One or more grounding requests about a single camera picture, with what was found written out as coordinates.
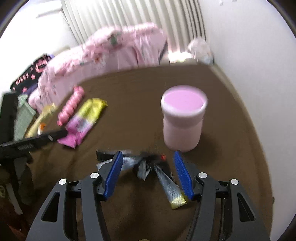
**brown carpet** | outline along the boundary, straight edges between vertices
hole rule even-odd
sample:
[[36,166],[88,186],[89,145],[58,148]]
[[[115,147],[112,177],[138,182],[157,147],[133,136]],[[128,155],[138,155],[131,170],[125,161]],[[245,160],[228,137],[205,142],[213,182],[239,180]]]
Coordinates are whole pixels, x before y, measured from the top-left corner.
[[[30,168],[39,198],[30,221],[60,178],[75,181],[96,171],[96,148],[164,153],[177,176],[173,152],[163,142],[160,100],[165,90],[181,84],[200,88],[209,100],[200,143],[185,157],[217,180],[238,179],[270,231],[271,185],[256,133],[243,108],[205,65],[137,69],[84,82],[85,100],[99,97],[107,100],[108,107],[76,149],[55,143],[33,154]],[[57,129],[56,121],[57,113],[47,130]],[[114,195],[102,206],[113,241],[183,241],[196,202],[172,210],[155,174],[149,174],[142,182],[126,171],[120,175]],[[218,225],[217,215],[213,239]],[[81,207],[78,207],[80,233],[82,227]]]

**white curtain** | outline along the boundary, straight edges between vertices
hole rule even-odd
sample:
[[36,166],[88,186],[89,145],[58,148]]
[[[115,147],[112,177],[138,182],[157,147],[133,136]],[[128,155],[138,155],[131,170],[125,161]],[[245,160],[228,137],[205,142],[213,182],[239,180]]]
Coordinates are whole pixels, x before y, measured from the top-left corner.
[[78,43],[104,26],[153,22],[169,36],[169,51],[185,51],[204,37],[198,0],[62,0],[62,8]]

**grabbed item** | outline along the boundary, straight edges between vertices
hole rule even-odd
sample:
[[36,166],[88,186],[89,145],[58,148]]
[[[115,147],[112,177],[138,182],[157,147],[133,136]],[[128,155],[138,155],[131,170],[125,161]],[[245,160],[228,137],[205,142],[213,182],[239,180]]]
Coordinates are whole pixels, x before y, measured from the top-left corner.
[[[133,168],[133,172],[140,180],[145,181],[148,174],[154,169],[161,186],[167,196],[172,209],[176,209],[188,203],[188,198],[182,189],[175,183],[165,155],[141,152],[134,155],[131,151],[121,151],[123,153],[123,165],[121,171]],[[109,163],[114,158],[114,151],[96,151],[98,171],[102,165]]]
[[105,100],[99,98],[88,99],[66,125],[68,135],[59,139],[58,143],[72,148],[80,145],[106,106],[107,102]]
[[70,99],[67,101],[66,105],[63,107],[62,111],[58,114],[58,126],[66,124],[70,117],[74,114],[75,109],[82,100],[84,96],[84,90],[81,86],[75,86],[73,94]]

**pink plush toy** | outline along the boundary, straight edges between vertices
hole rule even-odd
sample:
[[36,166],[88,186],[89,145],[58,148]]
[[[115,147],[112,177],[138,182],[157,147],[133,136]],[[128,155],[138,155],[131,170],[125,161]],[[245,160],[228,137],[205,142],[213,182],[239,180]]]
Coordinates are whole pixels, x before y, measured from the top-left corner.
[[84,90],[81,86],[75,86],[73,94],[70,99],[67,101],[66,105],[63,107],[62,111],[58,114],[58,126],[66,124],[70,117],[74,114],[75,109],[82,100],[84,96]]

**purple cloth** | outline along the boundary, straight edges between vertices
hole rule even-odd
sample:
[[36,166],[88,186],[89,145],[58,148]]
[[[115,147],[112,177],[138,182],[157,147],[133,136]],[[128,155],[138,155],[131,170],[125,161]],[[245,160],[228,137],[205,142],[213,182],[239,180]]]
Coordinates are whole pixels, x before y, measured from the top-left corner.
[[23,94],[30,96],[30,94],[38,87],[38,83],[33,84],[30,88],[28,88]]

